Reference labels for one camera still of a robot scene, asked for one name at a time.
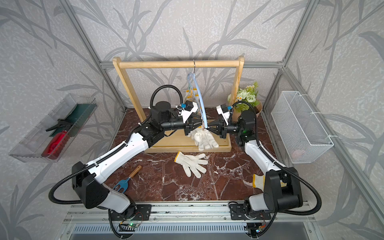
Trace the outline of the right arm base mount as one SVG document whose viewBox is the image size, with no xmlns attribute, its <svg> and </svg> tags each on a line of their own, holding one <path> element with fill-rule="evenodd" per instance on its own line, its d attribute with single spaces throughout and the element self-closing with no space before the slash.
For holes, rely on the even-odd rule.
<svg viewBox="0 0 384 240">
<path fill-rule="evenodd" d="M 231 201 L 228 203 L 232 220 L 270 220 L 270 212 L 252 210 L 248 202 L 237 203 Z"/>
</svg>

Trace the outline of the blue wavy clip hanger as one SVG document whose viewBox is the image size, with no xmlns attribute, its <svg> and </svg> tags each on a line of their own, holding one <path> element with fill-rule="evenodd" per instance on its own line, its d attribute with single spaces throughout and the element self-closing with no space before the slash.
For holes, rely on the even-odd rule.
<svg viewBox="0 0 384 240">
<path fill-rule="evenodd" d="M 187 80 L 189 82 L 189 90 L 192 94 L 192 97 L 198 103 L 198 107 L 200 109 L 200 113 L 201 113 L 202 120 L 203 120 L 202 128 L 207 129 L 208 128 L 207 114 L 206 114 L 205 105 L 204 105 L 204 101 L 202 98 L 201 90 L 199 88 L 198 81 L 196 79 L 196 62 L 193 61 L 193 64 L 194 64 L 193 71 L 187 75 Z"/>
</svg>

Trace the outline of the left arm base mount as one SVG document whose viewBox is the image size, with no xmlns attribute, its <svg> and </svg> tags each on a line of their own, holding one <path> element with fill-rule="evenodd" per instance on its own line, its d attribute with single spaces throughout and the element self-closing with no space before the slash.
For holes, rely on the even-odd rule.
<svg viewBox="0 0 384 240">
<path fill-rule="evenodd" d="M 123 213 L 111 211 L 109 219 L 112 221 L 148 221 L 150 218 L 151 210 L 152 205 L 150 204 L 130 205 L 128 209 Z"/>
</svg>

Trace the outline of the white glove hung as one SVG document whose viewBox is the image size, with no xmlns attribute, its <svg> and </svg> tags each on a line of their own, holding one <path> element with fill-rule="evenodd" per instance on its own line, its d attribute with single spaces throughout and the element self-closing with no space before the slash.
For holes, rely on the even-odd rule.
<svg viewBox="0 0 384 240">
<path fill-rule="evenodd" d="M 184 96 L 184 104 L 186 104 L 187 101 L 195 102 L 195 103 L 199 101 L 199 94 L 197 89 L 189 88 L 186 90 L 185 96 Z"/>
<path fill-rule="evenodd" d="M 207 169 L 204 167 L 208 164 L 205 154 L 193 156 L 178 152 L 174 162 L 183 167 L 186 176 L 189 178 L 194 175 L 196 178 L 200 179 L 202 174 L 207 172 Z"/>
<path fill-rule="evenodd" d="M 212 133 L 206 129 L 197 128 L 188 134 L 198 147 L 199 151 L 207 151 L 219 147 Z"/>
</svg>

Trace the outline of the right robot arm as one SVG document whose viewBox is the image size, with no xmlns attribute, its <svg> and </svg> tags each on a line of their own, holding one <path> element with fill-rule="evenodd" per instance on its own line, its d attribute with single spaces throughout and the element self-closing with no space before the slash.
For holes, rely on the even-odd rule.
<svg viewBox="0 0 384 240">
<path fill-rule="evenodd" d="M 232 134 L 236 143 L 252 158 L 264 174 L 263 192 L 245 200 L 248 214 L 256 212 L 284 213 L 296 216 L 308 216 L 317 213 L 322 207 L 322 199 L 318 191 L 301 178 L 298 171 L 280 163 L 262 145 L 258 135 L 258 117 L 256 110 L 250 107 L 243 111 L 237 121 L 233 120 L 235 107 L 217 106 L 220 118 L 208 124 L 208 130 L 220 138 Z M 316 205 L 307 211 L 297 211 L 302 207 L 303 196 L 301 187 L 308 188 L 316 198 Z"/>
</svg>

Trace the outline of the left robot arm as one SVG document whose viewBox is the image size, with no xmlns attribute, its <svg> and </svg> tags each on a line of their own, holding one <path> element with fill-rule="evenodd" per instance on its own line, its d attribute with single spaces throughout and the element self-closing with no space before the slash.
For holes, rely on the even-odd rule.
<svg viewBox="0 0 384 240">
<path fill-rule="evenodd" d="M 179 95 L 180 104 L 175 108 L 166 101 L 154 103 L 156 94 L 162 89 L 174 89 Z M 199 127 L 196 117 L 198 104 L 183 101 L 181 91 L 173 85 L 163 85 L 157 88 L 150 99 L 150 113 L 144 121 L 135 127 L 127 139 L 101 157 L 83 164 L 73 165 L 72 174 L 56 183 L 49 192 L 49 200 L 59 205 L 83 204 L 87 209 L 108 209 L 129 218 L 136 214 L 137 208 L 128 196 L 114 190 L 105 181 L 118 168 L 141 152 L 152 147 L 165 137 L 166 131 L 184 130 L 188 135 Z M 65 182 L 71 181 L 73 190 L 77 193 L 77 201 L 57 199 L 55 191 Z"/>
</svg>

